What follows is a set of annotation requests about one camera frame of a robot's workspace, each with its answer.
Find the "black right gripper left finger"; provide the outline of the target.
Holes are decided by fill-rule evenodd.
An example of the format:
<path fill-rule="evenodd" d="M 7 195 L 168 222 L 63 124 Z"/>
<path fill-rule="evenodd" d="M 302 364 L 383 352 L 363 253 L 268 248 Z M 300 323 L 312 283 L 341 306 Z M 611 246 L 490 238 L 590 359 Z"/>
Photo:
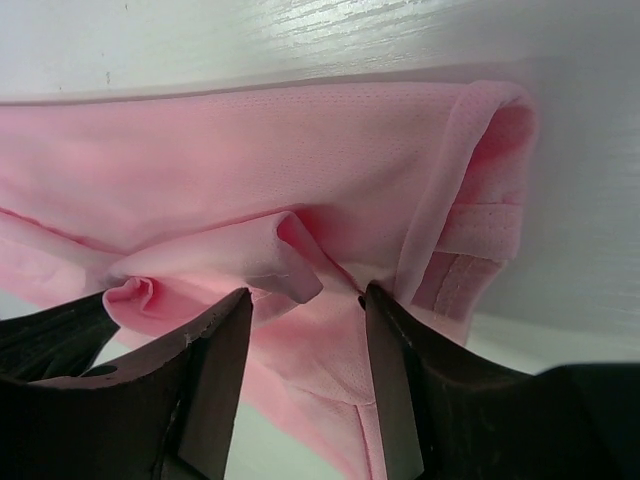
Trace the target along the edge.
<path fill-rule="evenodd" d="M 248 354 L 239 289 L 179 328 L 83 374 L 1 375 L 5 479 L 221 479 Z"/>

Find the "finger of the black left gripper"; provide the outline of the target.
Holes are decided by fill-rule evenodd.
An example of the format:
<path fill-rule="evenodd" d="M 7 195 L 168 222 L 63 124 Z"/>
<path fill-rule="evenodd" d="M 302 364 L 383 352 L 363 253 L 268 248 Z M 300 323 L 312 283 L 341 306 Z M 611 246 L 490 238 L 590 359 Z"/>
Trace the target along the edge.
<path fill-rule="evenodd" d="M 34 382 L 77 377 L 120 329 L 106 312 L 103 295 L 1 322 L 1 375 Z"/>

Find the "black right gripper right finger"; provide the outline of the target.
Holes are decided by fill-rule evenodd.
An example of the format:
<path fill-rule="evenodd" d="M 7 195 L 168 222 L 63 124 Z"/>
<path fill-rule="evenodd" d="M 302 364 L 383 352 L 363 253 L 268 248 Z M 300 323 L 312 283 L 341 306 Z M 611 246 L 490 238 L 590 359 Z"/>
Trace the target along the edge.
<path fill-rule="evenodd" d="M 638 477 L 637 364 L 530 375 L 466 350 L 376 284 L 364 310 L 389 478 Z"/>

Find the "pink t shirt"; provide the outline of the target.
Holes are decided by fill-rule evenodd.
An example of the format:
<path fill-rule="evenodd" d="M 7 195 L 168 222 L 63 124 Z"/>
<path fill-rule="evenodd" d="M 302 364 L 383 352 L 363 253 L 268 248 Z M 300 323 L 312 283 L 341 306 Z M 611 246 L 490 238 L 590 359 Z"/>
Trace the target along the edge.
<path fill-rule="evenodd" d="M 519 86 L 378 83 L 1 111 L 1 287 L 101 293 L 139 347 L 247 287 L 243 395 L 348 479 L 386 475 L 358 298 L 464 342 L 517 253 Z"/>

